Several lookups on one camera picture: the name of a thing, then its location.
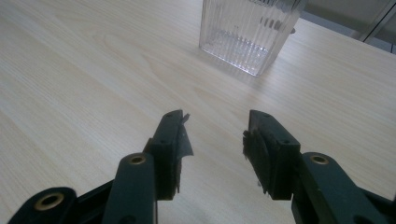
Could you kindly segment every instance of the wood grain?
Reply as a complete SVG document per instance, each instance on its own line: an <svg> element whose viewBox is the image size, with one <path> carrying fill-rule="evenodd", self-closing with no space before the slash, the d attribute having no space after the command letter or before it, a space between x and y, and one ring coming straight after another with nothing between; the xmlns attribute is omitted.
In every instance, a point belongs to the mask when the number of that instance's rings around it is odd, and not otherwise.
<svg viewBox="0 0 396 224"><path fill-rule="evenodd" d="M201 1L0 1L0 223L42 189L114 178L182 108L194 157L160 223L294 223L242 155L249 109L335 158L361 187L396 186L396 57L300 20L261 77L198 49Z"/></svg>

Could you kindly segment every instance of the wooden table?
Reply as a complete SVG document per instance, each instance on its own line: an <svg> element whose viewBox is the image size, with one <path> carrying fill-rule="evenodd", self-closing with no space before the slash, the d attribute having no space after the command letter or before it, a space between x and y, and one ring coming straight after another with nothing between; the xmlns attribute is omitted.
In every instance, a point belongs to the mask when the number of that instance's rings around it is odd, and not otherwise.
<svg viewBox="0 0 396 224"><path fill-rule="evenodd" d="M42 189L81 195L182 108L194 157L160 223L294 223L242 155L248 111L274 115L357 185L396 187L396 56L300 20L261 77L198 49L202 1L0 1L0 223Z"/></svg>

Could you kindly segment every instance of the floor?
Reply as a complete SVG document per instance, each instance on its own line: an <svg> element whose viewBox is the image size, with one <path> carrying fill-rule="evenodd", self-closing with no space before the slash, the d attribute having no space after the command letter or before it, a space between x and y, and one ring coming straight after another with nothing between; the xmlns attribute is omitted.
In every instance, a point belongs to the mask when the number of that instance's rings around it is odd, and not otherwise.
<svg viewBox="0 0 396 224"><path fill-rule="evenodd" d="M342 26L342 25L340 25L338 23L335 23L335 22L332 22L332 21L324 20L321 17L312 15L312 14L307 13L305 11L303 12L301 18L303 18L303 19L305 19L307 21L312 21L315 24L318 24L318 25L321 25L321 26L326 27L328 29L334 30L335 32L338 32L338 33L343 34L343 35L350 35L353 32L353 30L351 30L351 29L349 29L349 28L347 28L345 26ZM385 42L383 40L374 38L368 44L372 45L374 47L377 47L379 49L385 50L387 52L396 54L396 45L394 45L394 44L392 45L392 44L390 44L388 42Z"/></svg>

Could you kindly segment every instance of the ribbed plastic container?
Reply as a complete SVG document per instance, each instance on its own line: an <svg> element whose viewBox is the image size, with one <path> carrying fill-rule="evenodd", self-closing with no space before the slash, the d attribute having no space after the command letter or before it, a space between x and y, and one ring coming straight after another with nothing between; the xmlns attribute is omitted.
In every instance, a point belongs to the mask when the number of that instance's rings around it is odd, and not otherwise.
<svg viewBox="0 0 396 224"><path fill-rule="evenodd" d="M306 0L204 0L199 46L259 76L280 52Z"/></svg>

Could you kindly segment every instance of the screw hole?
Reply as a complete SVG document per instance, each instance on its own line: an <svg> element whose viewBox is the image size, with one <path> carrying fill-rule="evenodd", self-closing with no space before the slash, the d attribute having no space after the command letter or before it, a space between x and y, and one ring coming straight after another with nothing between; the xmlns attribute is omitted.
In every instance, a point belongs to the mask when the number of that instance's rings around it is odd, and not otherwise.
<svg viewBox="0 0 396 224"><path fill-rule="evenodd" d="M64 195L61 192L47 194L35 203L35 210L47 211L58 206L63 200Z"/></svg>
<svg viewBox="0 0 396 224"><path fill-rule="evenodd" d="M320 164L320 165L329 164L329 161L326 158L319 156L319 155L311 156L311 161L314 163Z"/></svg>
<svg viewBox="0 0 396 224"><path fill-rule="evenodd" d="M131 158L131 164L133 164L133 165L142 164L145 161L146 161L146 157L144 157L144 156L134 156Z"/></svg>

